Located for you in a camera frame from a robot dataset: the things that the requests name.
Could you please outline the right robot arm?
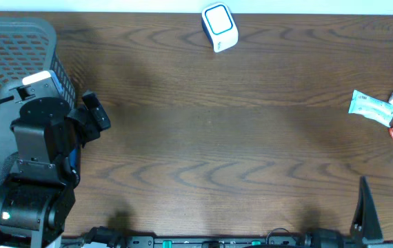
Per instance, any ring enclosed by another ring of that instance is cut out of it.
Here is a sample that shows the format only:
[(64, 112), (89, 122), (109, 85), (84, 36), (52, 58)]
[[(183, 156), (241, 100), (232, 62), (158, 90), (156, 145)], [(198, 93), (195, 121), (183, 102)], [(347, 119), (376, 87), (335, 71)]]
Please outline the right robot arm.
[(350, 235), (344, 236), (330, 229), (315, 229), (306, 233), (302, 244), (304, 247), (314, 248), (393, 248), (393, 240), (385, 240), (383, 237), (366, 177), (360, 177), (358, 203), (350, 226)]

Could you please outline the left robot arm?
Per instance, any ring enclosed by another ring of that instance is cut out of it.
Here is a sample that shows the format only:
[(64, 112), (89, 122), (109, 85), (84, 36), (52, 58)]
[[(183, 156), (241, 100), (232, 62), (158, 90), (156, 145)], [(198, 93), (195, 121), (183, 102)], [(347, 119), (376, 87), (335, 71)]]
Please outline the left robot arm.
[(96, 94), (82, 104), (52, 70), (0, 99), (0, 247), (57, 246), (80, 181), (81, 149), (111, 126)]

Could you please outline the teal snack packet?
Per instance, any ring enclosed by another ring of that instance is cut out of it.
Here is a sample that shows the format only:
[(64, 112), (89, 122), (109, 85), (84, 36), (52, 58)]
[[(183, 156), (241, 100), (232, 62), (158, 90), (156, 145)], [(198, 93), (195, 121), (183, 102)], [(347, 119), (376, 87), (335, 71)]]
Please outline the teal snack packet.
[(359, 114), (390, 127), (393, 119), (393, 105), (354, 90), (348, 113)]

